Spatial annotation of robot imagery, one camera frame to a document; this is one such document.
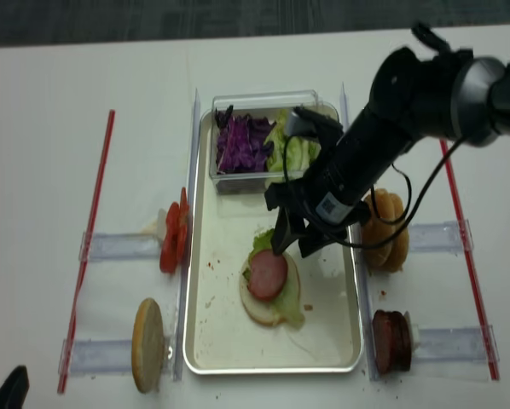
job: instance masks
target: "tray rim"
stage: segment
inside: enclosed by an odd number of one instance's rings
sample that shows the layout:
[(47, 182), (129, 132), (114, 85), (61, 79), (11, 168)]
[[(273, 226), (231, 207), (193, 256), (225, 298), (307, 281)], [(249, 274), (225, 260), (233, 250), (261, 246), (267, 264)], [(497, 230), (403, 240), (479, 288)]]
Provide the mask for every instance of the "tray rim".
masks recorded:
[[(339, 114), (337, 109), (334, 107), (333, 104), (320, 100), (320, 103), (328, 108), (331, 108), (335, 111), (336, 117), (339, 118)], [(193, 147), (196, 149), (195, 154), (195, 160), (196, 160), (196, 166), (195, 166), (195, 177), (194, 177), (194, 193), (193, 193), (193, 206), (192, 206), (192, 221), (191, 226), (194, 226), (195, 220), (196, 220), (196, 200), (198, 196), (198, 186), (199, 186), (199, 167), (200, 167), (200, 141), (201, 141), (201, 125), (202, 122), (206, 119), (207, 115), (211, 115), (212, 110), (206, 110), (203, 114), (200, 115), (200, 121), (198, 123), (198, 132), (197, 135), (198, 143), (196, 144), (196, 147)], [(360, 228), (359, 226), (349, 226), (348, 227), (348, 234), (349, 237), (358, 237), (360, 234)], [(191, 282), (193, 278), (192, 273), (192, 261), (193, 261), (193, 252), (190, 252), (189, 255), (189, 263), (188, 263), (188, 280), (187, 280), (187, 291), (186, 291), (186, 297), (185, 297), (185, 319), (183, 321), (183, 361), (187, 365), (190, 371), (197, 375), (256, 375), (256, 374), (265, 374), (265, 375), (271, 375), (271, 374), (300, 374), (300, 373), (348, 373), (352, 372), (356, 366), (361, 361), (362, 357), (364, 356), (365, 352), (365, 337), (364, 337), (364, 328), (363, 328), (363, 320), (362, 320), (362, 306), (360, 304), (360, 289), (359, 289), (359, 253), (355, 251), (354, 249), (350, 249), (351, 254), (351, 260), (352, 260), (352, 268), (353, 268), (353, 281), (354, 281), (354, 287), (355, 287), (355, 294), (356, 294), (356, 305), (357, 305), (357, 325), (359, 327), (359, 354), (357, 354), (357, 357), (348, 365), (348, 366), (300, 366), (300, 367), (283, 367), (283, 368), (230, 368), (230, 369), (200, 369), (197, 366), (195, 366), (192, 362), (190, 362), (187, 354), (187, 337), (185, 337), (185, 334), (188, 333), (188, 317), (192, 314), (192, 312), (189, 311), (188, 305), (190, 300), (190, 288), (191, 288)]]

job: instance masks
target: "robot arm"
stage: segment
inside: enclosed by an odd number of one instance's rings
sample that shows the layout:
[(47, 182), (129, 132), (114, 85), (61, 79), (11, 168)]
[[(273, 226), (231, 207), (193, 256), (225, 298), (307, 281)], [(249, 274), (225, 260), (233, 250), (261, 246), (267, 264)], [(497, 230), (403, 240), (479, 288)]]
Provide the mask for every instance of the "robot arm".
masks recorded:
[(264, 194), (269, 210), (280, 208), (275, 254), (298, 240), (308, 256), (344, 239), (351, 224), (364, 224), (370, 210), (362, 196), (424, 135), (482, 147), (510, 134), (510, 64), (474, 58), (470, 49), (453, 52), (422, 24), (413, 34), (438, 54), (421, 61), (406, 47), (392, 53), (345, 134), (339, 123), (310, 110), (290, 114), (287, 135), (318, 140), (322, 150), (302, 178), (273, 183)]

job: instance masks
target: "red stick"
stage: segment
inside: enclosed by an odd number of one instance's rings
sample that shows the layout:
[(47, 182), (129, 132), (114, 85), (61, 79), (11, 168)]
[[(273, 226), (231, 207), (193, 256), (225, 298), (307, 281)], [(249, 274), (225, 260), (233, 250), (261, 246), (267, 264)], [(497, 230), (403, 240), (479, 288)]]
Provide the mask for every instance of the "red stick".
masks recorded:
[[(101, 184), (103, 183), (103, 172), (107, 162), (107, 154), (109, 153), (109, 146), (111, 145), (111, 134), (113, 133), (113, 123), (115, 120), (115, 111), (109, 111), (107, 118), (107, 130), (105, 132), (105, 139), (103, 141), (103, 148), (101, 149), (100, 167), (98, 169), (98, 176), (96, 178), (96, 185), (94, 186), (94, 195), (92, 196), (92, 207), (90, 208), (90, 216), (88, 219), (88, 226), (86, 228), (86, 246), (85, 249), (90, 247), (90, 237), (94, 232), (94, 225), (96, 224), (96, 214), (98, 212), (98, 204), (100, 203)], [(78, 266), (77, 287), (73, 295), (73, 306), (71, 308), (71, 318), (69, 320), (69, 329), (67, 331), (67, 345), (66, 357), (64, 361), (64, 373), (60, 374), (60, 382), (58, 382), (58, 394), (62, 395), (66, 392), (67, 383), (67, 368), (69, 367), (69, 360), (71, 359), (71, 348), (73, 340), (75, 339), (76, 311), (77, 311), (77, 297), (83, 284), (84, 273), (86, 273), (86, 266), (88, 262), (82, 261)]]
[[(441, 141), (441, 150), (443, 155), (449, 150), (445, 141)], [(456, 185), (456, 179), (454, 176), (454, 170), (452, 169), (452, 162), (447, 160), (446, 162), (446, 174), (449, 177), (450, 192), (452, 193), (452, 201), (454, 202), (454, 209), (456, 213), (456, 219), (458, 222), (465, 220), (463, 216), (463, 209), (461, 208), (460, 194), (458, 193), (458, 186)], [(464, 246), (467, 244), (467, 237), (462, 234), (461, 240)], [(477, 269), (475, 268), (475, 260), (473, 259), (472, 251), (465, 250), (467, 270), (469, 271), (469, 279), (471, 281), (471, 289), (473, 291), (473, 297), (475, 298), (475, 306), (477, 307), (478, 323), (481, 326), (484, 338), (484, 346), (486, 347), (486, 355), (488, 356), (488, 367), (490, 369), (490, 377), (493, 381), (500, 380), (500, 372), (497, 367), (496, 353), (490, 342), (490, 331), (488, 327), (488, 318), (486, 317), (486, 311), (484, 310), (483, 295), (480, 291), (478, 284)]]

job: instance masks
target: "bread slice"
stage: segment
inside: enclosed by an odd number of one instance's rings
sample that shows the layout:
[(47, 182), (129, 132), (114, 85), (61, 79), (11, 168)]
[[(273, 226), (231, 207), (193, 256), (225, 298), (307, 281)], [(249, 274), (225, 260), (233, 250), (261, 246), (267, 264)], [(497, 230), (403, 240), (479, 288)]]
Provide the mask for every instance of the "bread slice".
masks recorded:
[(146, 298), (137, 310), (132, 335), (132, 375), (142, 394), (158, 388), (164, 348), (159, 304), (153, 298)]
[[(381, 218), (387, 220), (393, 220), (395, 218), (393, 202), (391, 201), (390, 194), (385, 189), (376, 189), (374, 192), (374, 200), (376, 201)], [(371, 219), (362, 228), (362, 243), (364, 245), (371, 245), (390, 237), (395, 233), (395, 227), (385, 224), (376, 218), (370, 194), (365, 197), (364, 201), (371, 210)], [(378, 268), (385, 263), (390, 255), (391, 243), (379, 249), (365, 250), (363, 253), (367, 264), (370, 267)]]
[[(289, 281), (297, 293), (298, 299), (300, 298), (300, 279), (298, 277), (298, 270), (295, 261), (287, 253), (283, 253), (287, 261), (287, 281)], [(247, 280), (242, 275), (242, 272), (247, 268), (247, 260), (244, 262), (240, 270), (240, 298), (241, 303), (247, 311), (247, 314), (252, 320), (261, 325), (276, 326), (284, 322), (285, 319), (277, 314), (271, 307), (269, 302), (259, 301), (247, 289)]]
[[(395, 211), (394, 218), (397, 219), (404, 212), (403, 202), (401, 201), (401, 198), (394, 193), (390, 193), (390, 198), (391, 202), (393, 202), (393, 208)], [(405, 260), (407, 260), (407, 255), (409, 253), (409, 241), (409, 229), (405, 228), (401, 234), (393, 240), (390, 255), (380, 268), (389, 273), (399, 271)]]

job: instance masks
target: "gray floor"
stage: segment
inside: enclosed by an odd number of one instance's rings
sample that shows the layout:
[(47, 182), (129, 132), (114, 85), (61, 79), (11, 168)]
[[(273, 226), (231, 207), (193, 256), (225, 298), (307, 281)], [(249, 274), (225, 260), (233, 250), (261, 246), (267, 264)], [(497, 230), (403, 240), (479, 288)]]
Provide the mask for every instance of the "gray floor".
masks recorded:
[(510, 0), (0, 0), (0, 45), (510, 23)]

